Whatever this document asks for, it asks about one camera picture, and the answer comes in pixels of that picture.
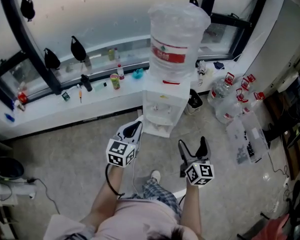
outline black and white marker cube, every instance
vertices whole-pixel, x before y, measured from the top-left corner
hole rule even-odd
[[[106,160],[109,164],[126,167],[136,156],[136,146],[110,139],[106,147]]]
[[[212,164],[192,163],[186,170],[185,175],[191,185],[205,185],[215,177]]]

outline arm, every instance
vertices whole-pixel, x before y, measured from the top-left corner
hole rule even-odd
[[[180,224],[190,228],[199,239],[202,239],[199,188],[198,186],[192,186],[188,179],[186,180],[186,194]]]
[[[122,167],[112,166],[108,175],[112,187],[117,192],[119,192],[120,189],[123,173],[124,169]],[[89,215],[81,220],[81,223],[87,226],[94,226],[97,231],[102,222],[115,214],[117,198],[118,196],[113,193],[105,181],[93,202]]]

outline windowsill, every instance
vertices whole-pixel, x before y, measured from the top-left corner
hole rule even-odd
[[[236,77],[242,76],[246,69],[237,67],[234,61],[222,61],[225,69],[215,69],[212,62],[206,66],[211,69],[210,73],[203,77],[201,86],[196,85],[196,74],[192,77],[191,88],[198,93],[208,91],[211,83],[217,78],[225,77],[231,72]],[[82,103],[79,99],[79,90],[72,87],[69,91],[70,100],[64,101],[61,95],[48,95],[33,101],[25,106],[22,112],[16,109],[13,113],[15,122],[6,120],[6,127],[0,134],[6,139],[27,135],[82,120],[111,114],[114,112],[142,106],[142,90],[146,72],[141,79],[134,79],[132,74],[126,74],[124,80],[120,81],[120,89],[114,90],[110,79],[94,81],[92,86],[106,82],[107,86],[98,90],[88,92],[82,87]]]

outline black bag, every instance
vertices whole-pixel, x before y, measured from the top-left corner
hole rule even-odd
[[[28,19],[28,22],[30,22],[36,14],[32,0],[22,0],[20,10],[23,17]]]
[[[189,2],[191,4],[194,4],[195,6],[198,6],[199,7],[199,4],[198,4],[198,1],[197,0],[189,0]]]
[[[60,60],[58,57],[48,48],[44,49],[44,63],[47,69],[59,69]]]
[[[73,35],[71,36],[71,52],[73,56],[80,62],[84,62],[86,59],[86,50],[85,48],[81,45],[81,43],[76,39],[76,37]]]

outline pink shirt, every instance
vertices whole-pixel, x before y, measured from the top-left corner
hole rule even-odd
[[[114,216],[106,219],[92,240],[147,240],[152,232],[171,235],[174,228],[183,228],[184,240],[198,240],[188,227],[178,225],[179,217],[166,204],[156,200],[119,200]],[[86,226],[63,215],[53,215],[44,240],[64,240],[80,233]]]

